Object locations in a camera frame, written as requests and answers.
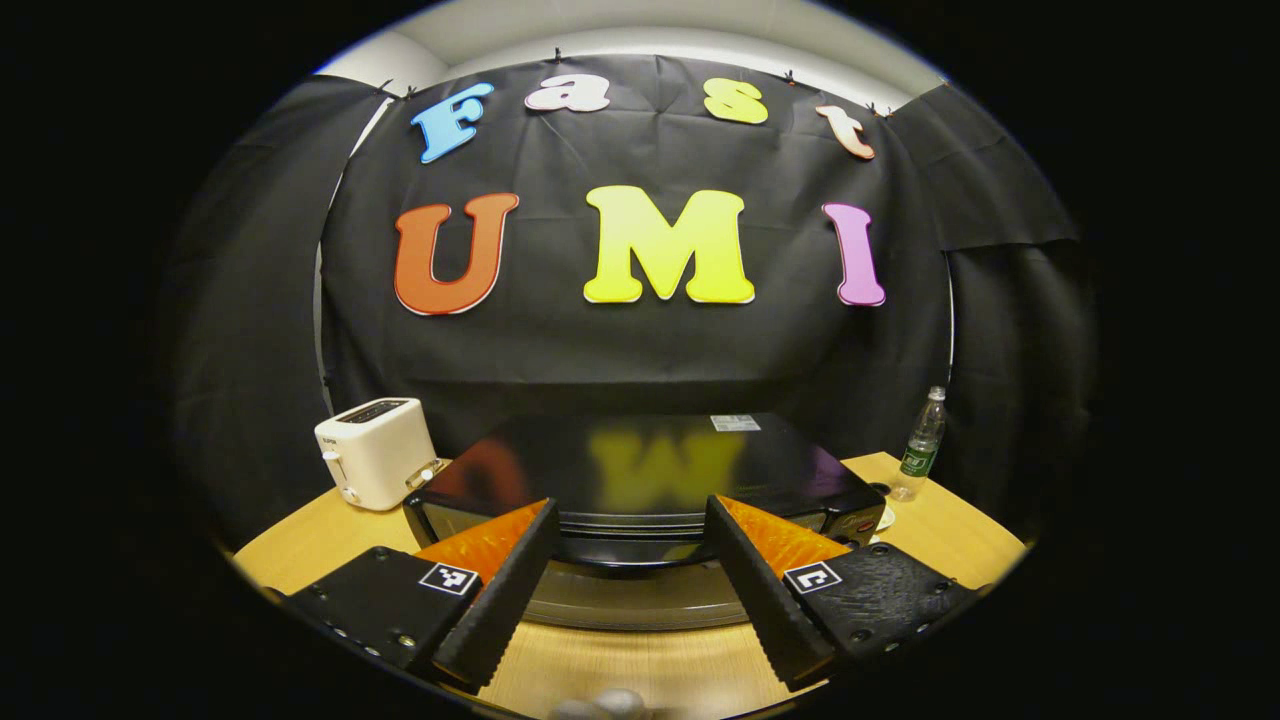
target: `yellow letter m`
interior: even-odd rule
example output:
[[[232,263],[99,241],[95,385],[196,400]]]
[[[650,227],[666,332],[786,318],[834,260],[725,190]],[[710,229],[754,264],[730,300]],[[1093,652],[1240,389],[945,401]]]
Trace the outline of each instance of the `yellow letter m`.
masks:
[[[591,302],[635,302],[644,286],[631,277],[631,252],[658,297],[669,300],[689,259],[694,278],[685,286],[696,302],[750,302],[755,286],[742,272],[737,214],[742,199],[718,190],[690,196],[675,225],[668,225],[644,190],[625,184],[598,187],[586,201],[600,211],[600,260],[582,286]]]

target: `black fabric backdrop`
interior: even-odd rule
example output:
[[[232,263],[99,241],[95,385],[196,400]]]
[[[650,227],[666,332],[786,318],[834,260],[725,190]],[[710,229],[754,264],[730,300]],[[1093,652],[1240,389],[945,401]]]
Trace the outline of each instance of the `black fabric backdrop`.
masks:
[[[196,195],[159,290],[175,457],[239,547],[333,487],[312,306],[316,245],[347,155],[387,99],[307,78]]]
[[[611,105],[524,106],[541,79],[567,73],[608,78]],[[755,85],[768,120],[710,117],[701,85],[712,77]],[[422,165],[411,119],[476,82],[497,88],[481,100],[476,137]],[[339,173],[321,241],[335,410],[420,397],[444,456],[515,414],[582,411],[776,411],[838,456],[899,452],[928,386],[947,384],[954,290],[951,424],[932,475],[1024,538],[1034,532],[1038,491],[1066,470],[1088,419],[1088,279],[1078,233],[1048,183],[963,94],[938,87],[883,118],[732,65],[573,58],[397,100],[343,168],[381,97],[335,78],[303,83],[250,133],[276,138],[264,142],[276,151],[237,173],[257,142],[238,145],[179,243],[180,258],[223,249],[216,263],[197,261],[186,274],[178,264],[173,274],[177,316],[187,322],[177,438],[233,547],[332,483],[311,434],[325,416],[311,273]],[[838,145],[814,111],[823,104],[861,122],[874,160]],[[635,261],[632,275],[645,283],[639,301],[584,300],[599,242],[599,213],[585,196],[607,184],[644,188],[668,223],[699,190],[742,197],[739,232],[755,300],[694,302],[682,290],[694,261],[669,301]],[[438,278],[453,279],[470,254],[462,206],[492,192],[521,199],[506,220],[492,293],[458,315],[404,309],[393,288],[396,219],[422,205],[453,209],[435,265]],[[239,210],[227,213],[225,197]],[[850,307],[836,297],[841,261],[824,202],[870,214],[884,305]]]
[[[535,113],[525,96],[553,74],[612,83],[594,113]],[[769,118],[712,117],[703,83],[750,82]],[[476,82],[474,140],[422,165],[411,119]],[[852,158],[814,108],[835,104],[878,155]],[[593,305],[600,218],[595,187],[645,190],[668,223],[699,190],[740,196],[746,305],[705,305],[648,288]],[[392,277],[402,213],[444,202],[436,277],[467,264],[462,205],[515,192],[502,272],[489,297],[449,316],[401,306]],[[824,202],[872,217],[879,307],[836,297],[841,260]],[[654,56],[531,63],[434,87],[397,108],[352,158],[324,234],[324,346],[335,406],[380,395],[422,398],[438,450],[454,455],[512,414],[774,410],[841,456],[899,450],[931,383],[947,373],[947,269],[919,172],[882,118],[840,97],[719,63]],[[692,277],[685,269],[684,283]],[[632,275],[643,278],[632,261]]]

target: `orange letter u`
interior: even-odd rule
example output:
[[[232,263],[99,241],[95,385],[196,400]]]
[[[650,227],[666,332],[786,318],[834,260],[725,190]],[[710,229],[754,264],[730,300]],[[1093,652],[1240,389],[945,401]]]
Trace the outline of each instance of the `orange letter u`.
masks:
[[[502,265],[502,233],[507,213],[520,205],[511,192],[481,195],[466,204],[463,211],[475,225],[471,229],[471,261],[467,272],[452,282],[435,279],[435,236],[449,218],[448,205],[426,205],[404,213],[396,220],[401,233],[396,255],[396,297],[419,315],[466,313],[479,305]]]

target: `letter f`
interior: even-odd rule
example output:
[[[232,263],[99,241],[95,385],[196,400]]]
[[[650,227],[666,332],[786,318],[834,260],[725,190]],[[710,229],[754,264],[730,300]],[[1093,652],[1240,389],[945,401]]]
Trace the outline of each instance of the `letter f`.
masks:
[[[479,82],[413,117],[410,124],[422,128],[422,140],[426,141],[426,150],[422,152],[424,165],[475,137],[476,128],[462,127],[460,122],[479,120],[484,114],[484,105],[476,97],[490,92],[493,92],[492,85]]]

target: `pink letter i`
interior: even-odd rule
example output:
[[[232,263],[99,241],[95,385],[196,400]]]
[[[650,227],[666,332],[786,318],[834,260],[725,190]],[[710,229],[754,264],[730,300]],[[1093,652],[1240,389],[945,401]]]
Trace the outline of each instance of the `pink letter i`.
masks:
[[[836,224],[840,263],[845,268],[845,279],[836,292],[840,301],[845,305],[883,305],[884,288],[876,282],[872,241],[867,237],[872,217],[852,205],[838,202],[827,202],[822,211]]]

